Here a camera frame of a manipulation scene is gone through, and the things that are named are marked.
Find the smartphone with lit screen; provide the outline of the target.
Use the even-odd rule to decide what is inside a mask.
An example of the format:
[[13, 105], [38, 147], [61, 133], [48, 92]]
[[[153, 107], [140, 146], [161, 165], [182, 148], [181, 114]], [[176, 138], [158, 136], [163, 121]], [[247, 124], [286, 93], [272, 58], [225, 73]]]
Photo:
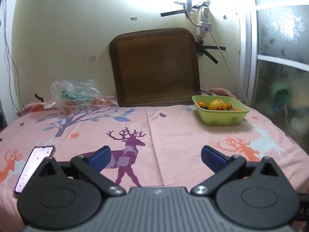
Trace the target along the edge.
[[43, 159], [45, 159], [45, 157], [52, 157], [54, 152], [55, 146], [33, 147], [13, 190], [15, 196], [19, 196], [21, 194]]

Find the red plum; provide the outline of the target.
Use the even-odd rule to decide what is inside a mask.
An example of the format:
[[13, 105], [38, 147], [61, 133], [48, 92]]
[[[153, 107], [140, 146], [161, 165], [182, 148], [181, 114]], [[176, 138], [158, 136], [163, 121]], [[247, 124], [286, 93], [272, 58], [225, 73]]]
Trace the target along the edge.
[[224, 107], [222, 107], [222, 106], [219, 106], [219, 107], [217, 107], [217, 109], [216, 109], [217, 111], [224, 111]]

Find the brown seat cushion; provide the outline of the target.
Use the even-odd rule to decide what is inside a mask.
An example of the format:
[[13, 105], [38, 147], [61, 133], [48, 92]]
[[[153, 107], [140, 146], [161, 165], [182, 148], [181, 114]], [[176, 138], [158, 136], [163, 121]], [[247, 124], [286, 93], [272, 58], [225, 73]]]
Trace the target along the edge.
[[201, 94], [195, 40], [185, 28], [121, 34], [109, 53], [119, 106], [191, 104]]

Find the frosted glass sliding door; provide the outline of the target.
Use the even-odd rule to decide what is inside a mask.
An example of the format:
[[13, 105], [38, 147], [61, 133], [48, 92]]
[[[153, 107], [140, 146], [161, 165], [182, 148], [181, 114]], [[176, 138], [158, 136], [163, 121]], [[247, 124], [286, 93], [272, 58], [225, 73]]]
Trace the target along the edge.
[[244, 0], [249, 105], [308, 150], [308, 0]]

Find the clear plastic bag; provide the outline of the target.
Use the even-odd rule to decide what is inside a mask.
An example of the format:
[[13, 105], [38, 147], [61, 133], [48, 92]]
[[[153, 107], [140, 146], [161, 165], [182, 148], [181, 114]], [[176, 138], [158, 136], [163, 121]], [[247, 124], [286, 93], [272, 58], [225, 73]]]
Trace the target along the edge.
[[51, 98], [44, 108], [59, 109], [67, 115], [93, 111], [111, 104], [98, 90], [94, 80], [55, 80], [50, 86], [50, 94]]

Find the yellow lemon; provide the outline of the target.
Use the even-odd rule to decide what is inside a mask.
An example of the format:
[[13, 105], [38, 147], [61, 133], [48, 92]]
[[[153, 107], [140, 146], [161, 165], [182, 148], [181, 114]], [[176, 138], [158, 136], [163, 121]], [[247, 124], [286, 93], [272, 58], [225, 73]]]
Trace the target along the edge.
[[220, 100], [220, 99], [213, 100], [212, 102], [210, 102], [209, 105], [208, 105], [208, 110], [217, 111], [216, 109], [219, 106], [224, 107], [225, 111], [227, 110], [226, 103], [223, 100]]

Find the white power strip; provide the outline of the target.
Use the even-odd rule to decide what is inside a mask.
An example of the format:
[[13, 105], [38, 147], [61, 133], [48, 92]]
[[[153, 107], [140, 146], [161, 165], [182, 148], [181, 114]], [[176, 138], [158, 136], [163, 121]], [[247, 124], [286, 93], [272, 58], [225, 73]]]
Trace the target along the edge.
[[196, 36], [199, 38], [205, 38], [209, 32], [212, 32], [213, 25], [208, 22], [208, 15], [210, 13], [209, 6], [202, 6], [197, 10], [197, 24]]

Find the green plastic bowl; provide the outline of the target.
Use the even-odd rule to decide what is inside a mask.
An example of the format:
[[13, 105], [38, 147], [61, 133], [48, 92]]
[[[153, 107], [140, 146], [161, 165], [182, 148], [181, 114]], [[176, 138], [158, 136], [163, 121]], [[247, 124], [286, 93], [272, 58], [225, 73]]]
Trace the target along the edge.
[[[226, 111], [211, 111], [197, 105], [197, 102], [202, 101], [208, 106], [210, 102], [217, 99], [223, 100], [225, 103], [231, 103], [233, 108], [230, 110], [227, 109]], [[228, 96], [195, 95], [192, 97], [192, 100], [201, 122], [208, 126], [239, 125], [249, 113], [249, 108], [246, 105]]]

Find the black tape strips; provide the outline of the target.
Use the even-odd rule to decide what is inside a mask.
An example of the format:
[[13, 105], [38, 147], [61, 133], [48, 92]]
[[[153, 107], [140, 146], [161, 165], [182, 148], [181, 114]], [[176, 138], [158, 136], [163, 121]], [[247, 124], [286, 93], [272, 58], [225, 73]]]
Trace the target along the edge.
[[203, 45], [203, 40], [200, 40], [199, 42], [195, 42], [195, 46], [196, 46], [196, 51], [200, 56], [207, 56], [214, 64], [218, 64], [218, 60], [211, 54], [208, 52], [208, 49], [210, 50], [222, 50], [225, 51], [226, 47], [223, 46], [205, 46]]

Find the white lamp fixture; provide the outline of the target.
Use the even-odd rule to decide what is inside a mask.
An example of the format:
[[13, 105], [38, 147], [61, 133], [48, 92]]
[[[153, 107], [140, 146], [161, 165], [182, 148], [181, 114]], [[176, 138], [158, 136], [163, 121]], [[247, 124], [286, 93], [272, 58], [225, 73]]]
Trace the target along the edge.
[[176, 15], [176, 14], [185, 14], [186, 17], [188, 18], [189, 13], [201, 9], [202, 7], [209, 7], [211, 0], [206, 0], [203, 2], [199, 2], [196, 5], [193, 4], [192, 0], [186, 0], [186, 2], [174, 2], [175, 4], [179, 4], [183, 6], [182, 10], [175, 10], [173, 12], [170, 12], [171, 15]]

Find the pink deer bedsheet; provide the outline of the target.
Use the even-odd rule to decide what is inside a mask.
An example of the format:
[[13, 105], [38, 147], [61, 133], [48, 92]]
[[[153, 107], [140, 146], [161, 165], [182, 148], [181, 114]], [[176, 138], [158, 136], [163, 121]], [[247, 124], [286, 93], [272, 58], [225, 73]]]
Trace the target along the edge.
[[250, 109], [237, 126], [206, 126], [194, 105], [111, 107], [66, 116], [30, 103], [1, 132], [1, 231], [20, 231], [13, 190], [33, 147], [55, 147], [68, 161], [103, 146], [113, 150], [103, 175], [125, 189], [135, 186], [191, 189], [212, 175], [201, 161], [205, 145], [248, 161], [273, 157], [298, 192], [308, 192], [308, 155], [270, 119]]

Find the small orange mandarin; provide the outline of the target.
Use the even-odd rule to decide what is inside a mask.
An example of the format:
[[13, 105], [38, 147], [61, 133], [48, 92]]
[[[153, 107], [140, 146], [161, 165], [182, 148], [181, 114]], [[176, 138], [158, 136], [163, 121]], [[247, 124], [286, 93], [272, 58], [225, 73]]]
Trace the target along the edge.
[[227, 107], [227, 109], [228, 109], [228, 110], [230, 110], [230, 109], [232, 109], [232, 108], [233, 108], [233, 106], [232, 106], [232, 104], [231, 104], [231, 103], [226, 103], [226, 107]]

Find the large orange mandarin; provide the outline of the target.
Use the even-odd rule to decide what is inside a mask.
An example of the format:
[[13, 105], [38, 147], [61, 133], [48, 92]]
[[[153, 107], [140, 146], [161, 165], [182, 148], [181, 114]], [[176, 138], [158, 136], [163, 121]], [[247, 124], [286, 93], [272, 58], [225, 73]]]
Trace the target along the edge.
[[208, 106], [205, 102], [199, 101], [197, 102], [197, 105], [203, 109], [208, 109]]

